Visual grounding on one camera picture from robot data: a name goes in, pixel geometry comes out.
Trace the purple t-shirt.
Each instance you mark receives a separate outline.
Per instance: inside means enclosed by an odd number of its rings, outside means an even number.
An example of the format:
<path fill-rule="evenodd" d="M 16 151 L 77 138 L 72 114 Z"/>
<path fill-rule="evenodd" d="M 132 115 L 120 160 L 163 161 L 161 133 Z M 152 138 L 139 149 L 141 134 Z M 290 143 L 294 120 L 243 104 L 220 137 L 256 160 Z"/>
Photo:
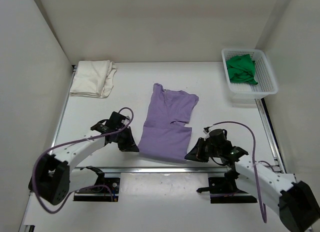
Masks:
<path fill-rule="evenodd" d="M 192 135 L 192 128 L 185 125 L 198 101 L 195 94 L 155 83 L 138 145 L 140 154 L 169 162 L 185 161 Z"/>

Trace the cream white t-shirt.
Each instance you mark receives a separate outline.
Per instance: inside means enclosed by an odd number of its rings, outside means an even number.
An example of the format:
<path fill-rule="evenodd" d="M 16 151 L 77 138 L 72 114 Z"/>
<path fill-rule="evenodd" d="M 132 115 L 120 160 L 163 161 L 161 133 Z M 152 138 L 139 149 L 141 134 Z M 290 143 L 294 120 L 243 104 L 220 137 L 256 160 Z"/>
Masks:
<path fill-rule="evenodd" d="M 80 61 L 70 88 L 70 96 L 107 98 L 117 67 L 110 60 Z"/>

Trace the green t-shirt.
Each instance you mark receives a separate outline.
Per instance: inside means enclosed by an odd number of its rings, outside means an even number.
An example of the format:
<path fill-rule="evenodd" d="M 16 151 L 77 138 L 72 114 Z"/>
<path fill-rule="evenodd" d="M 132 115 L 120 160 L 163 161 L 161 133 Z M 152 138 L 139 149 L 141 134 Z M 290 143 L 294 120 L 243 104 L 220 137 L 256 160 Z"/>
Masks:
<path fill-rule="evenodd" d="M 255 80 L 255 61 L 249 54 L 237 55 L 226 61 L 228 77 L 231 83 L 257 85 Z"/>

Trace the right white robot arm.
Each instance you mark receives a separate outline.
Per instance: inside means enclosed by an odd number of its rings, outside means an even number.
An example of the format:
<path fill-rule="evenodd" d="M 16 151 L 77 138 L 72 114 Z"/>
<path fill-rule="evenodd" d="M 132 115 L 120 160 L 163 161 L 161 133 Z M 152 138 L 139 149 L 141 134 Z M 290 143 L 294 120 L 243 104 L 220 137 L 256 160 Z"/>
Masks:
<path fill-rule="evenodd" d="M 185 156 L 186 160 L 202 163 L 214 158 L 221 159 L 222 165 L 228 167 L 224 180 L 199 188 L 198 193 L 209 191 L 218 195 L 221 189 L 227 189 L 230 194 L 246 192 L 273 210 L 291 232 L 304 232 L 319 220 L 320 207 L 308 184 L 294 182 L 254 162 L 246 150 L 232 145 L 225 129 L 208 131 Z"/>

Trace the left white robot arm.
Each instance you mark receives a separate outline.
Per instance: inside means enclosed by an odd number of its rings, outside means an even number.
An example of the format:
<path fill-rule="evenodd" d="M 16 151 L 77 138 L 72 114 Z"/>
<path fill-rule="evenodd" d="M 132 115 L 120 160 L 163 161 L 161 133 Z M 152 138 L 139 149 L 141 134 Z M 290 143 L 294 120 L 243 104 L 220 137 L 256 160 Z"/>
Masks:
<path fill-rule="evenodd" d="M 34 165 L 28 188 L 51 205 L 64 202 L 70 193 L 81 190 L 106 190 L 104 173 L 95 166 L 77 166 L 94 152 L 116 143 L 121 152 L 138 152 L 130 123 L 133 117 L 113 112 L 91 126 L 85 135 L 75 141 L 54 146 L 41 155 Z"/>

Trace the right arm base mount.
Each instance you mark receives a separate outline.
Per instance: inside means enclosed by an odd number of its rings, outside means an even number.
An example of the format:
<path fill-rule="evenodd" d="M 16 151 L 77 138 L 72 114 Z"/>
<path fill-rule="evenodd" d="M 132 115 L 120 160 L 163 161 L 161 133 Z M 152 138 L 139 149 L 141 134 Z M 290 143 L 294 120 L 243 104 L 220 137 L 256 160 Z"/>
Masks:
<path fill-rule="evenodd" d="M 257 199 L 239 190 L 235 180 L 227 179 L 224 172 L 209 172 L 208 185 L 196 190 L 198 194 L 209 194 L 211 204 L 255 204 Z"/>

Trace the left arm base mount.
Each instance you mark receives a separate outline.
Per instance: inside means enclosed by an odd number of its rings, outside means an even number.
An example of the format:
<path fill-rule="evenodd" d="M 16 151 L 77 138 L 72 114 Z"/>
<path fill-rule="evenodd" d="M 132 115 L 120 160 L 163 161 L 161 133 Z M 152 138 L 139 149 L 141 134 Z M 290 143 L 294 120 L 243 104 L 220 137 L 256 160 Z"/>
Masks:
<path fill-rule="evenodd" d="M 97 179 L 90 188 L 81 188 L 74 193 L 75 202 L 118 202 L 120 192 L 120 174 L 107 174 L 99 168 L 88 166 L 80 171 L 94 172 Z"/>

